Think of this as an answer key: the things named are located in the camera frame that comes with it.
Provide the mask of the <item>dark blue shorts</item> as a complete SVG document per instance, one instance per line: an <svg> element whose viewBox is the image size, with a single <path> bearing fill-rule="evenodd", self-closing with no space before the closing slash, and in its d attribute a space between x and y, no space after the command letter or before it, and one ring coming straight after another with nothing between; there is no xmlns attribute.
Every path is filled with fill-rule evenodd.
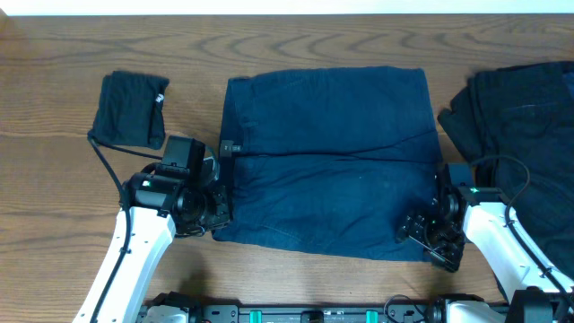
<svg viewBox="0 0 574 323"><path fill-rule="evenodd" d="M420 262L399 223L431 206L442 160L425 73L392 66L234 77L220 132L235 242Z"/></svg>

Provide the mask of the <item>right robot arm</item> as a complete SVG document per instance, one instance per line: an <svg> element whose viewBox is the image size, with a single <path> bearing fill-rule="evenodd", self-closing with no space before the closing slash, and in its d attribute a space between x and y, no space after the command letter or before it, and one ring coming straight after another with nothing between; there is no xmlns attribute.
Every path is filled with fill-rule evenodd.
<svg viewBox="0 0 574 323"><path fill-rule="evenodd" d="M441 192L436 211L415 211L399 224L396 241L421 245L432 264L458 270L466 243L487 260L507 304L497 309L470 294L438 297L426 322L571 322L573 280L562 273L519 223L497 188Z"/></svg>

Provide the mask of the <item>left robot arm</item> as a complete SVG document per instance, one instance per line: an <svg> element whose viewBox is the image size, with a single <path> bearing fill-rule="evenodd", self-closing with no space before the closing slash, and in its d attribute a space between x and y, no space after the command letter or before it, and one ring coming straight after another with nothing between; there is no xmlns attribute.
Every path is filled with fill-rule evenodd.
<svg viewBox="0 0 574 323"><path fill-rule="evenodd" d="M189 305L162 303L141 312L154 272L176 239L202 237L231 219L217 185L220 165L210 156L191 165L167 157L126 181L112 241L77 322L186 322Z"/></svg>

